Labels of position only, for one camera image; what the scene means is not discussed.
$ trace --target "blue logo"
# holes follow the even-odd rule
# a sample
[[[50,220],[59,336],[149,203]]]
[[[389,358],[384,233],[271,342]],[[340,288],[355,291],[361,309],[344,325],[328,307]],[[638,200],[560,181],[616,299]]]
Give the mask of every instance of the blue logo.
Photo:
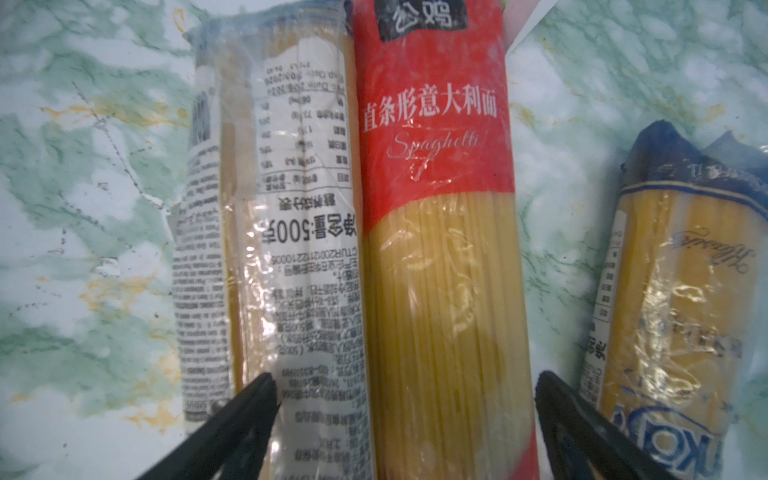
[[[626,418],[614,410],[629,439],[675,476],[690,480],[717,478],[723,467],[723,437],[665,406],[637,409]]]

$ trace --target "spaghetti package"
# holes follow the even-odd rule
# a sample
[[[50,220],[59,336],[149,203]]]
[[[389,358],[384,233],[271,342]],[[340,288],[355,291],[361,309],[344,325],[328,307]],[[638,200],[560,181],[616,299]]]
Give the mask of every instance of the spaghetti package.
[[[646,128],[598,287],[581,395],[686,480],[718,478],[768,233],[768,155]]]
[[[193,430],[271,372],[262,478],[373,478],[355,68],[344,4],[203,24],[174,302]]]
[[[380,478],[538,478],[498,0],[354,5]]]

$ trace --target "red spaghetti package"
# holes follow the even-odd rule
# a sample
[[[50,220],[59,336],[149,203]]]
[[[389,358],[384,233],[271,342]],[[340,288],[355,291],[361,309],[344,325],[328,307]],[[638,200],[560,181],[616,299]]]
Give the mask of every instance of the red spaghetti package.
[[[498,0],[354,8],[380,478],[538,478]]]

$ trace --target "green and white marble countertop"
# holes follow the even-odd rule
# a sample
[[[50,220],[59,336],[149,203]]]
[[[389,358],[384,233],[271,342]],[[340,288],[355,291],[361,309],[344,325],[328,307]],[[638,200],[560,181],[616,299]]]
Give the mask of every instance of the green and white marble countertop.
[[[165,221],[181,34],[278,1],[0,2],[0,478],[128,480],[184,437]],[[575,384],[640,130],[768,144],[768,2],[560,0],[507,62],[533,370]],[[768,478],[762,320],[725,478]]]

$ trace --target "white label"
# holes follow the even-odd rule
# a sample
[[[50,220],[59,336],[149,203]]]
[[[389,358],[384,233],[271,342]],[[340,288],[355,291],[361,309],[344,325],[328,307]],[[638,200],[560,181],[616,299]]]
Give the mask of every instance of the white label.
[[[627,227],[627,214],[616,211],[614,226],[611,230],[611,242],[605,254],[603,273],[600,275],[598,295],[594,301],[592,331],[589,336],[587,357],[581,374],[579,393],[595,408],[603,392],[603,379],[608,355],[608,340],[611,336],[611,320],[614,314],[614,300],[619,279],[621,251],[624,248],[624,231]]]
[[[212,67],[197,68],[195,91],[187,192],[178,214],[173,267],[188,432],[234,395],[219,205],[220,107]]]
[[[343,53],[302,38],[253,72],[273,478],[372,478]]]

